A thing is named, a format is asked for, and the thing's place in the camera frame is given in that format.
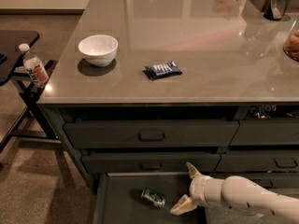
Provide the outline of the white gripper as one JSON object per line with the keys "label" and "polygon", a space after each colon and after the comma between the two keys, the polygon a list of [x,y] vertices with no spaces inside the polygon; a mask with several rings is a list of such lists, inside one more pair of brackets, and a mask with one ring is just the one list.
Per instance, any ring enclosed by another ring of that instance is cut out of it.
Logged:
{"label": "white gripper", "polygon": [[191,198],[184,194],[178,202],[170,209],[174,216],[191,212],[199,206],[220,206],[222,179],[212,178],[201,173],[190,162],[186,163],[188,174],[192,179],[189,193]]}

